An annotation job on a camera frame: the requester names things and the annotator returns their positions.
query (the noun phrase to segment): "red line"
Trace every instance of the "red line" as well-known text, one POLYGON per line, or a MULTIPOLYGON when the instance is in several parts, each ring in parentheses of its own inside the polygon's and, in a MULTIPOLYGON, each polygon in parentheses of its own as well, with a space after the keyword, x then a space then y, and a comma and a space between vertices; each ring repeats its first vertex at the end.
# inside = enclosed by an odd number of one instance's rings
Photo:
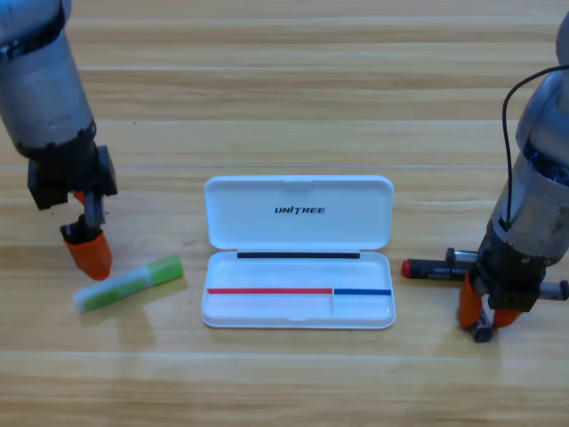
POLYGON ((213 287, 209 294, 331 294, 329 287, 213 287))

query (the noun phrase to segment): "wood grain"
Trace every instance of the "wood grain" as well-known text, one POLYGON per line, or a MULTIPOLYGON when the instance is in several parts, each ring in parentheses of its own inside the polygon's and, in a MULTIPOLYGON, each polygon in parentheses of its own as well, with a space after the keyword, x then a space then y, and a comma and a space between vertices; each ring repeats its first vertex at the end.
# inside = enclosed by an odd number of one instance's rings
MULTIPOLYGON (((407 257, 476 249, 506 179, 501 101, 556 62, 566 0, 76 0, 67 32, 109 145, 113 274, 179 254, 184 279, 80 317, 92 282, 38 212, 0 130, 0 425, 566 427, 569 310, 539 301, 487 345, 453 284, 407 257), (203 185, 381 174, 396 189, 383 331, 219 330, 200 303, 203 185)), ((535 86, 520 91, 517 118, 535 86)), ((548 279, 566 278, 569 261, 548 279)))
MULTIPOLYGON (((398 273, 405 257, 438 256, 451 241, 475 248, 503 171, 279 170, 377 173, 394 182, 393 235, 382 252, 391 261, 398 318, 385 331, 277 333, 215 330, 200 318, 207 260, 215 252, 207 242, 202 187, 211 176, 243 171, 117 171, 121 193, 107 202, 106 226, 114 274, 178 253, 186 278, 79 317, 71 295, 90 281, 60 243, 60 212, 55 218, 37 212, 21 185, 23 171, 0 169, 5 425, 46 419, 53 425, 372 425, 381 419, 383 425, 513 426, 528 418, 564 425, 569 416, 560 398, 569 350, 562 303, 538 302, 497 340, 476 346, 455 326, 455 287, 409 282, 398 273), (480 175, 485 179, 473 185, 480 175)), ((549 277, 560 278, 566 266, 549 277)))
MULTIPOLYGON (((511 135, 516 124, 510 122, 511 135)), ((506 165, 496 120, 101 120, 96 141, 109 146, 117 165, 506 165)), ((4 129, 0 158, 26 164, 4 129)))

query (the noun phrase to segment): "green glue stick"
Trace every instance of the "green glue stick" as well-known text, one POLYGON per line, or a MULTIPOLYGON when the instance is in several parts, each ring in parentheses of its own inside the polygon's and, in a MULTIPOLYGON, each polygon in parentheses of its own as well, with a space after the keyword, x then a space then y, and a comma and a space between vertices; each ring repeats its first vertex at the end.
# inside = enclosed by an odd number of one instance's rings
POLYGON ((184 270, 180 257, 178 255, 169 256, 115 278, 108 278, 92 286, 84 287, 75 292, 73 299, 79 312, 86 313, 149 287, 181 278, 183 275, 184 270))

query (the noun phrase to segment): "red cap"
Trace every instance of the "red cap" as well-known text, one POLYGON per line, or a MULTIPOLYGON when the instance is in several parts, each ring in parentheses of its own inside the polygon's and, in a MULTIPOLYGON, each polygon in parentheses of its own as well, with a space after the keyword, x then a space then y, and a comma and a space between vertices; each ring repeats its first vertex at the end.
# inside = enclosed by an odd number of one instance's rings
POLYGON ((401 274, 403 274, 404 278, 408 278, 411 275, 411 265, 409 265, 409 260, 405 260, 401 264, 401 274))

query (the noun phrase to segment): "white box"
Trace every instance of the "white box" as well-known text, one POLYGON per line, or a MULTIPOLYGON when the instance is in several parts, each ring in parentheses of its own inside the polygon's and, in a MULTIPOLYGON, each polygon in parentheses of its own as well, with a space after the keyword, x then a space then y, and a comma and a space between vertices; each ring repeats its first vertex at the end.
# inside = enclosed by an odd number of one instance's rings
POLYGON ((214 327, 393 324, 393 184, 372 175, 225 176, 204 187, 210 242, 202 319, 214 327))

